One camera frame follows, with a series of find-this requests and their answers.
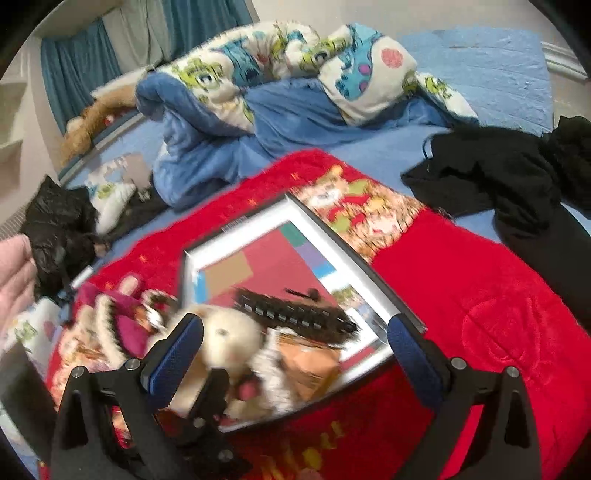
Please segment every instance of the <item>picture frame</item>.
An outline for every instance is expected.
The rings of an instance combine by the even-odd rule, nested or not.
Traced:
[[[405,314],[419,334],[426,331],[424,323],[371,266],[289,192],[186,247],[177,297],[181,309],[193,303],[232,306],[234,287],[281,296],[276,289],[292,289],[294,283],[300,285],[299,291],[303,285],[316,286],[338,298],[337,304],[359,326],[357,340],[342,346],[340,376],[316,401],[336,394],[393,359],[387,325],[396,314]],[[301,413],[316,401],[287,415]],[[271,416],[263,422],[285,416]],[[258,423],[241,422],[224,430]]]

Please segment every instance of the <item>white shelf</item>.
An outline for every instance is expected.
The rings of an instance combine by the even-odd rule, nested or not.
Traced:
[[[26,88],[22,80],[4,78],[0,83],[0,164],[20,159],[25,128],[21,105]]]

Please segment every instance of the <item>white fluffy toy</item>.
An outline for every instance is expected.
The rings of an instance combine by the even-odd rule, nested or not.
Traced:
[[[194,313],[203,321],[203,344],[178,386],[168,408],[187,417],[203,387],[210,368],[223,368],[234,384],[248,370],[247,363],[263,345],[260,325],[245,313],[214,305],[195,304],[179,311],[168,323],[166,331],[152,335],[147,351],[166,338],[183,319]]]

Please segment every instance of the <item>plush toy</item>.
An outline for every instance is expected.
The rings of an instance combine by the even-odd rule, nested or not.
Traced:
[[[73,157],[82,155],[92,148],[92,138],[105,128],[105,118],[135,108],[136,85],[124,85],[99,97],[81,116],[68,122],[66,134],[61,144],[62,165]]]
[[[235,385],[248,371],[247,363],[263,345],[260,325],[245,313],[234,309],[195,304],[180,311],[167,325],[166,331],[152,335],[147,351],[166,338],[186,313],[194,313],[203,321],[203,344],[175,393],[169,409],[186,417],[199,395],[210,368],[223,368]]]

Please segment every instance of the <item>brush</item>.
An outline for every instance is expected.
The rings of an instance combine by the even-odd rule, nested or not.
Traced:
[[[263,327],[288,327],[316,342],[342,345],[356,338],[359,330],[339,307],[282,300],[245,288],[235,290],[234,305]]]

